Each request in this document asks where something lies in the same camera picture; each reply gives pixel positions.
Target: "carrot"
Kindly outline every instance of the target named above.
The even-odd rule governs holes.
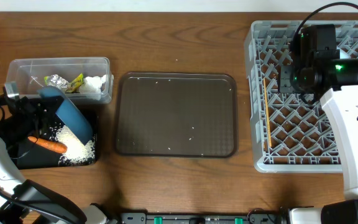
[[[53,152],[57,152],[60,154],[67,152],[67,146],[59,142],[53,142],[53,141],[48,141],[39,138],[37,139],[36,137],[33,136],[29,136],[29,140]]]

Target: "transparent container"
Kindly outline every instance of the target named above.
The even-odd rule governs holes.
[[[84,78],[106,75],[101,93],[67,93],[66,96],[76,105],[109,103],[114,77],[110,61],[105,57],[16,59],[9,65],[6,82],[17,83],[21,98],[39,98],[37,90],[45,86],[44,77],[56,74],[71,82],[81,73]]]

